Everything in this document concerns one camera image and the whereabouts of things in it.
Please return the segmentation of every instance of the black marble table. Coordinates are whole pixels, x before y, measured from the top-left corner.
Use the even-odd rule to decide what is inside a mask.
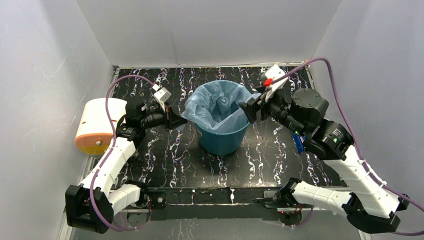
[[[120,69],[119,77],[136,74],[166,87],[172,93],[168,102],[175,112],[181,113],[186,100],[206,82],[234,81],[254,93],[253,87],[260,84],[259,75],[267,68],[136,68]],[[294,67],[282,68],[287,72]],[[304,69],[286,82],[284,91],[291,97],[295,90],[310,87]],[[134,78],[117,84],[113,97],[130,103],[155,102],[150,86]],[[148,129],[137,154],[122,168],[113,188],[127,180],[145,182],[152,188],[279,187],[290,177],[320,187],[343,186],[338,174],[315,155],[299,154],[289,130],[268,118],[249,126],[238,150],[224,157],[202,148],[191,123],[183,131]]]

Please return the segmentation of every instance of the blue plastic bag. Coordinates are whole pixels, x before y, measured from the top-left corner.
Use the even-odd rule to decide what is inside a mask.
[[[188,98],[181,116],[210,133],[232,133],[248,123],[239,103],[246,102],[251,96],[245,86],[233,81],[207,82]]]

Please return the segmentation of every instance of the blue object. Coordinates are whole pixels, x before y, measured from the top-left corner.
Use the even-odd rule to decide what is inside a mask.
[[[188,98],[181,116],[194,122],[200,144],[208,152],[224,156],[242,143],[250,123],[239,103],[251,96],[245,86],[233,81],[207,82]]]
[[[303,152],[305,148],[304,148],[304,143],[302,142],[301,136],[294,134],[293,132],[291,133],[291,135],[293,136],[294,144],[296,145],[297,151],[299,153]]]

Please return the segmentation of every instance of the blue bucket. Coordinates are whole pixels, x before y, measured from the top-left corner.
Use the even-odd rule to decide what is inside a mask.
[[[244,127],[230,133],[211,133],[197,124],[194,125],[197,129],[199,142],[203,148],[211,154],[222,157],[239,148],[250,123],[247,121]]]

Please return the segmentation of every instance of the floor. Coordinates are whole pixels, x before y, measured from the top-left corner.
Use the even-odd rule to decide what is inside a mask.
[[[219,79],[229,80],[245,85],[254,93],[253,87],[260,85],[259,75],[267,68],[135,68],[121,69],[119,77],[137,74],[166,87],[172,93],[168,102],[172,104],[175,112],[181,113],[186,100],[201,84]],[[294,67],[282,68],[287,72]],[[304,69],[288,80],[284,91],[289,98],[295,90],[311,87],[308,76],[307,70]],[[118,84],[113,97],[131,103],[153,103],[149,86],[134,79]],[[260,195],[263,188],[284,186],[290,177],[302,178],[310,184],[322,187],[346,186],[334,170],[320,162],[313,154],[299,154],[291,133],[271,118],[252,124],[239,149],[224,157],[212,155],[204,150],[190,123],[183,131],[174,130],[171,133],[161,127],[155,127],[147,131],[137,154],[122,168],[113,188],[119,188],[127,180],[135,180],[145,182],[151,188],[166,190],[167,217],[155,219],[136,232],[119,233],[109,230],[101,235],[74,228],[70,239],[360,239],[357,229],[341,216],[334,216],[326,210],[314,211],[314,216],[308,224],[291,230],[282,227],[279,221],[270,221],[275,220],[272,217],[266,219],[267,210],[262,206],[259,206],[261,209],[257,215],[254,215],[251,209],[243,210],[240,208],[242,206],[230,206],[235,212],[244,214],[242,217],[232,215],[229,211],[231,208],[220,210],[219,207],[210,206],[207,210],[193,209],[202,201],[231,203],[228,202],[228,194],[224,194],[224,199],[216,197],[215,194],[229,190],[230,187],[236,188],[234,203],[249,203],[252,197],[246,193]],[[193,193],[193,189],[215,192],[213,197],[208,198],[209,195],[212,196],[209,192],[202,195],[201,191]],[[189,206],[182,210],[181,204]],[[269,211],[272,211],[273,215],[277,214],[275,209]],[[161,214],[159,212],[160,210],[152,211],[152,219],[158,218]],[[309,210],[304,209],[302,214],[307,216]],[[127,216],[127,220],[132,226],[139,225],[146,221],[146,215],[131,214]],[[332,238],[329,233],[334,229],[343,234]]]

